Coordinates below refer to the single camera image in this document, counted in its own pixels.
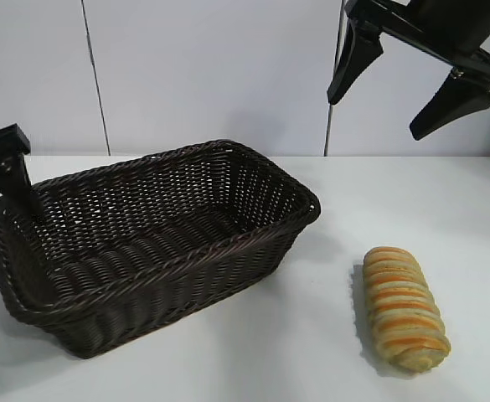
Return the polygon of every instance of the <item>twisted bread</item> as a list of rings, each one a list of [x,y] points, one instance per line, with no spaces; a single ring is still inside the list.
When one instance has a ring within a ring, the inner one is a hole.
[[[444,323],[415,258],[395,247],[364,257],[366,306],[379,355],[416,373],[436,367],[451,351]]]

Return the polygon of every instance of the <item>white table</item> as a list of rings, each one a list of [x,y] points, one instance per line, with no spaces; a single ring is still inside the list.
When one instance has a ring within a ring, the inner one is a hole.
[[[122,159],[28,168],[37,182]],[[490,401],[490,158],[275,160],[322,202],[276,274],[88,361],[0,300],[0,401]],[[376,245],[411,250],[442,310],[453,351],[429,374],[399,376],[369,348],[352,275]]]

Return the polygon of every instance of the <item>rectangular basket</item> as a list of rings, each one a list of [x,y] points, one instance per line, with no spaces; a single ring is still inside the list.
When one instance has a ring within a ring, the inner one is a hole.
[[[256,283],[320,214],[307,188],[226,140],[34,190],[43,223],[0,198],[0,291],[13,317],[81,358]]]

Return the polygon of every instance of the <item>bread roll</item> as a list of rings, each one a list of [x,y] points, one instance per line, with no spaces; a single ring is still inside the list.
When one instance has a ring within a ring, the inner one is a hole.
[[[451,351],[440,310],[414,256],[377,247],[364,257],[366,306],[379,355],[403,369],[423,373]]]

